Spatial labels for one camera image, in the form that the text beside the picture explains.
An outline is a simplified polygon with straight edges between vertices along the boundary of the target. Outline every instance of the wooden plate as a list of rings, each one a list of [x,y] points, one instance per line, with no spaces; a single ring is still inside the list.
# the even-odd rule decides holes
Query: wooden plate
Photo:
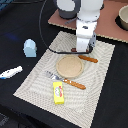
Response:
[[[64,78],[78,77],[84,70],[82,60],[75,55],[66,55],[56,63],[57,72]]]

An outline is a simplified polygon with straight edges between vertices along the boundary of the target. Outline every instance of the black cable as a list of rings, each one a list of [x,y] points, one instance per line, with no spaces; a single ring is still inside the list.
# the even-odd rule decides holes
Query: black cable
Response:
[[[33,4],[33,3],[39,3],[39,2],[44,2],[44,0],[38,0],[38,1],[33,1],[33,2],[2,2],[0,4]]]
[[[43,39],[43,36],[42,36],[42,30],[41,30],[41,15],[42,15],[42,11],[43,11],[43,9],[44,9],[44,6],[45,6],[46,2],[47,2],[47,0],[44,1],[43,6],[42,6],[41,11],[40,11],[40,15],[39,15],[39,31],[40,31],[41,39],[42,39],[44,45],[47,47],[47,49],[49,49],[51,52],[54,52],[54,53],[57,53],[57,54],[89,54],[89,53],[91,53],[93,48],[89,49],[89,52],[56,52],[56,51],[50,49],[50,48],[46,45],[46,43],[45,43],[45,41],[44,41],[44,39]]]

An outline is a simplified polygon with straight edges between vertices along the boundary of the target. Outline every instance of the black table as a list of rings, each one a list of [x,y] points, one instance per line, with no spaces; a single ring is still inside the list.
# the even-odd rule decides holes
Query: black table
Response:
[[[52,113],[13,96],[46,51],[38,27],[42,5],[43,2],[12,5],[0,14],[0,73],[17,66],[23,67],[21,73],[10,79],[0,80],[0,105],[31,116],[53,128],[78,128],[78,126]],[[42,34],[48,46],[60,31],[75,34],[73,30],[48,24],[48,19],[55,10],[52,0],[48,0],[41,21]],[[36,42],[36,58],[25,57],[23,47],[27,39]],[[115,50],[91,128],[127,128],[128,44],[102,37],[97,37],[97,40],[115,45]]]

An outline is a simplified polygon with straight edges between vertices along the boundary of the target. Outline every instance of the fork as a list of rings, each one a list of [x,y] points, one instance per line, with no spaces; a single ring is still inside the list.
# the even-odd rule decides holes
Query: fork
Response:
[[[86,89],[86,87],[84,85],[82,85],[82,84],[76,83],[74,81],[71,81],[71,80],[68,80],[68,79],[65,79],[65,78],[59,78],[57,75],[55,75],[55,74],[53,74],[53,73],[51,73],[49,71],[46,71],[46,76],[48,78],[51,78],[51,79],[54,79],[54,80],[63,81],[65,83],[67,83],[67,84],[70,84],[70,85],[75,86],[75,87],[80,88],[80,89]]]

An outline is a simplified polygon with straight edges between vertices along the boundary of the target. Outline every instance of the beige woven placemat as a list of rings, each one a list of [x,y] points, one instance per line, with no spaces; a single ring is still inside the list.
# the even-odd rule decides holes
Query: beige woven placemat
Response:
[[[76,36],[61,31],[50,48],[57,51],[59,49],[70,51],[75,45]],[[44,72],[48,70],[59,75],[55,64],[64,55],[55,54],[49,50],[44,53],[14,96],[60,116],[79,127],[90,128],[114,47],[101,41],[96,42],[93,52],[86,56],[98,59],[98,63],[82,60],[85,65],[84,72],[78,78],[72,79],[84,84],[86,90],[63,83],[65,99],[63,105],[54,104],[52,83],[56,80],[45,77]]]

